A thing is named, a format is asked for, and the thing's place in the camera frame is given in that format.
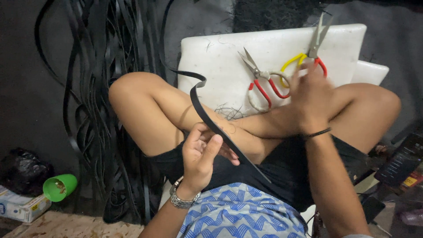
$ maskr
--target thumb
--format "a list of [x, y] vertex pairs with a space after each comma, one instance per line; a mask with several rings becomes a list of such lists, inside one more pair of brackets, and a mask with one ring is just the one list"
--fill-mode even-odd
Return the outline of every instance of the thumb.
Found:
[[214, 158], [219, 153], [223, 144], [223, 138], [220, 135], [214, 135], [207, 143], [204, 149], [203, 156], [201, 157], [202, 164], [213, 164]]

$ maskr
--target right hand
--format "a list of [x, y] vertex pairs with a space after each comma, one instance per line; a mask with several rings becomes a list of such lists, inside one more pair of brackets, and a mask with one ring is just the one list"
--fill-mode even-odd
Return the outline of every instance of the right hand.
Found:
[[291, 103], [299, 128], [304, 134], [325, 130], [330, 117], [333, 86], [313, 64], [302, 65], [308, 73], [298, 77], [298, 69], [290, 81]]

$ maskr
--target left hand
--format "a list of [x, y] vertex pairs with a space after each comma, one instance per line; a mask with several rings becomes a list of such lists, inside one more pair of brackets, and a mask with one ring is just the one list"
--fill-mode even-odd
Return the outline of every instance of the left hand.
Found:
[[238, 165], [235, 153], [223, 145], [220, 135], [210, 133], [204, 123], [196, 123], [182, 147], [184, 158], [184, 179], [178, 188], [178, 197], [190, 200], [210, 182], [213, 173], [213, 161], [216, 155], [229, 157], [234, 165]]

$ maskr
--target cardboard box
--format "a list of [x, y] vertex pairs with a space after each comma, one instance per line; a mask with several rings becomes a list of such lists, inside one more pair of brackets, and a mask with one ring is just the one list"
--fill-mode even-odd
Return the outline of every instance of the cardboard box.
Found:
[[33, 198], [24, 197], [0, 186], [0, 216], [32, 222], [51, 205], [52, 202], [44, 194]]

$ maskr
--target red-handled scissors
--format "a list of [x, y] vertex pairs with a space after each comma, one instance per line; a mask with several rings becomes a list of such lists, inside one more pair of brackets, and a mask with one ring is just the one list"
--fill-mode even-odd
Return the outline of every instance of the red-handled scissors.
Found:
[[[317, 25], [316, 29], [314, 30], [313, 33], [313, 37], [311, 38], [311, 43], [310, 43], [310, 48], [308, 50], [307, 54], [304, 53], [300, 53], [299, 55], [295, 56], [294, 58], [290, 59], [288, 62], [286, 62], [282, 68], [280, 69], [282, 72], [285, 71], [286, 67], [298, 60], [298, 66], [302, 64], [302, 61], [309, 57], [309, 58], [313, 58], [314, 59], [314, 66], [320, 65], [320, 67], [323, 70], [323, 76], [327, 77], [327, 69], [326, 66], [324, 65], [324, 63], [321, 61], [321, 59], [317, 56], [317, 51], [319, 50], [319, 47], [321, 45], [321, 43], [323, 42], [323, 39], [327, 33], [327, 30], [329, 29], [333, 17], [330, 18], [328, 24], [323, 28], [322, 31], [320, 31], [320, 29], [322, 28], [322, 20], [323, 20], [323, 15], [324, 13], [321, 14], [320, 19], [319, 19], [319, 24]], [[286, 89], [289, 88], [288, 85], [285, 84], [285, 82], [282, 80], [282, 78], [280, 78], [280, 83], [282, 84], [282, 86]]]
[[[269, 109], [272, 107], [272, 101], [270, 100], [269, 96], [267, 95], [267, 93], [263, 90], [263, 88], [260, 86], [260, 83], [258, 82], [259, 78], [263, 78], [266, 79], [270, 86], [272, 87], [273, 91], [276, 93], [276, 95], [282, 99], [285, 99], [287, 97], [289, 97], [289, 93], [287, 95], [281, 95], [278, 91], [278, 89], [275, 86], [275, 83], [273, 82], [273, 80], [271, 79], [271, 75], [277, 75], [279, 77], [284, 78], [287, 82], [288, 82], [288, 77], [286, 76], [286, 74], [284, 72], [281, 71], [260, 71], [257, 67], [257, 65], [255, 64], [254, 60], [251, 58], [250, 54], [248, 53], [248, 51], [244, 48], [245, 51], [245, 56], [243, 56], [240, 52], [239, 55], [241, 56], [242, 60], [244, 61], [244, 63], [247, 65], [247, 67], [251, 70], [251, 72], [254, 75], [254, 82], [250, 83], [250, 87], [248, 88], [248, 101], [250, 102], [251, 106], [253, 108], [255, 108], [256, 110], [258, 110], [259, 112], [267, 112], [269, 111]], [[263, 97], [267, 100], [268, 103], [268, 107], [261, 107], [257, 101], [254, 100], [253, 97], [253, 88], [254, 85], [257, 86], [258, 90], [261, 92], [261, 94], [263, 95]]]

